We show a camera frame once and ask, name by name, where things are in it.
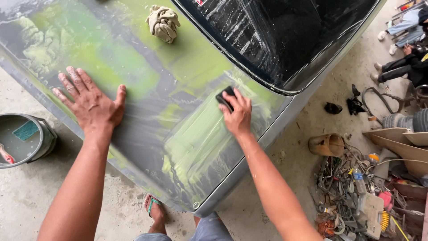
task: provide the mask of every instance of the car window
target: car window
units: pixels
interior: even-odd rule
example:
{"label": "car window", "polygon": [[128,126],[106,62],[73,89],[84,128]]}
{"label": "car window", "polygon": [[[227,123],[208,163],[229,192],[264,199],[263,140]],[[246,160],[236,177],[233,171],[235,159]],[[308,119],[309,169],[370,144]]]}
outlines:
{"label": "car window", "polygon": [[[249,72],[283,90],[315,57],[355,29],[376,0],[176,0]],[[327,63],[336,52],[323,56]]]}

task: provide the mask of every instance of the bucket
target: bucket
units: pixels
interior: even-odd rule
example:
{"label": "bucket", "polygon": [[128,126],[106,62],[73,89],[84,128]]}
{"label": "bucket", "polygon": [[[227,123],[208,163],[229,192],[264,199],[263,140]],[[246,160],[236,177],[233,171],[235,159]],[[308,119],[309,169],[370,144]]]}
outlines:
{"label": "bucket", "polygon": [[308,147],[312,154],[328,157],[340,157],[344,152],[343,139],[335,133],[312,137]]}
{"label": "bucket", "polygon": [[[34,122],[39,130],[27,140],[22,141],[13,134],[13,131],[28,121]],[[45,157],[54,149],[57,137],[45,119],[20,113],[0,114],[0,143],[3,144],[4,150],[15,159],[15,163],[10,164],[0,155],[0,169]]]}

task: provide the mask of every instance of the gray shorts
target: gray shorts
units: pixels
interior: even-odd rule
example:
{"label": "gray shorts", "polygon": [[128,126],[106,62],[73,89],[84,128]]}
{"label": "gray shorts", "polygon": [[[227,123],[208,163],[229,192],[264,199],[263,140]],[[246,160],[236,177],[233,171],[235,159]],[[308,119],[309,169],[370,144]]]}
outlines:
{"label": "gray shorts", "polygon": [[[233,241],[226,226],[218,217],[217,213],[201,218],[196,227],[195,234],[189,241]],[[163,233],[144,233],[134,241],[172,241]]]}

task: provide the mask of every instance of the scrap metal pile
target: scrap metal pile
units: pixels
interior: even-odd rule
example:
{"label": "scrap metal pile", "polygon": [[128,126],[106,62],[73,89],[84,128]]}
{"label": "scrap metal pile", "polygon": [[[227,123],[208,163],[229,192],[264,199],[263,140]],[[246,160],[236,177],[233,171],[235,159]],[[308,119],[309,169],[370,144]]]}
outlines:
{"label": "scrap metal pile", "polygon": [[309,192],[326,240],[423,240],[427,188],[394,159],[385,148],[364,155],[346,143],[342,156],[325,157]]}

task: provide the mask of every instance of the cloth rag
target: cloth rag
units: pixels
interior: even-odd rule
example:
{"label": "cloth rag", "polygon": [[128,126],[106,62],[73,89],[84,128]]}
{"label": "cloth rag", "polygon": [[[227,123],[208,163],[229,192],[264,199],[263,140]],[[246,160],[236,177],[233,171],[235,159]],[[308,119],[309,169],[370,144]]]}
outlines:
{"label": "cloth rag", "polygon": [[172,43],[177,37],[177,27],[180,26],[176,12],[168,7],[157,5],[150,8],[146,23],[149,25],[152,35],[167,43]]}

